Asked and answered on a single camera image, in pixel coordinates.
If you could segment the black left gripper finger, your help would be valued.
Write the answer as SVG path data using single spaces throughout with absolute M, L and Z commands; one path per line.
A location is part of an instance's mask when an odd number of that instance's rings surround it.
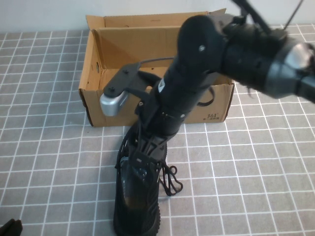
M 14 233 L 13 226 L 15 224 L 14 219 L 10 219 L 0 228 L 0 236 L 11 236 Z
M 20 236 L 22 230 L 23 230 L 23 226 L 22 226 L 21 220 L 16 220 L 13 224 L 13 235 Z

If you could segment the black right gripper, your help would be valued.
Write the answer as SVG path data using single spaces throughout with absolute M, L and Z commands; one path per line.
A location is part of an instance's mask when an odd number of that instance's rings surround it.
M 165 85 L 159 92 L 155 85 L 150 93 L 156 110 L 148 122 L 147 130 L 137 129 L 137 148 L 132 156 L 132 170 L 160 170 L 160 161 L 145 154 L 152 154 L 157 148 L 173 138 L 188 114 L 200 100 L 200 88 L 192 86 Z

